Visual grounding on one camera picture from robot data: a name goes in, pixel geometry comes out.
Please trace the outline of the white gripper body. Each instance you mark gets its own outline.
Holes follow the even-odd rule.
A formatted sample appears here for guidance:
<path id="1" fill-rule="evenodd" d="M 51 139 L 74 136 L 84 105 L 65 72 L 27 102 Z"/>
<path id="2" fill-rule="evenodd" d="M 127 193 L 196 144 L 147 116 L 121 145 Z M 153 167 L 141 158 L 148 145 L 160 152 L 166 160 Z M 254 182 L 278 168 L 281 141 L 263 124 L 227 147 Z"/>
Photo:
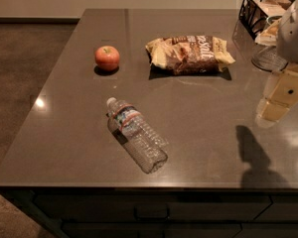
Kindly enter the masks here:
<path id="1" fill-rule="evenodd" d="M 298 0 L 291 4 L 279 22 L 276 50 L 280 57 L 298 63 Z"/>

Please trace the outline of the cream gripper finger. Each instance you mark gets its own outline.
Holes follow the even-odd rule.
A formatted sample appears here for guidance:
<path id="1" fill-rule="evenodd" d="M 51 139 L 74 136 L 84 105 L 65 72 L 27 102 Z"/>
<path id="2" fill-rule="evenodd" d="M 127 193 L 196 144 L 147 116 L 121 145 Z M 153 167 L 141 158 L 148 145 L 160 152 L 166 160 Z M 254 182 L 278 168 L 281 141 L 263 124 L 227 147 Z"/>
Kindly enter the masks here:
<path id="1" fill-rule="evenodd" d="M 269 75 L 256 109 L 256 124 L 262 128 L 273 126 L 297 103 L 298 63 L 289 63 Z"/>

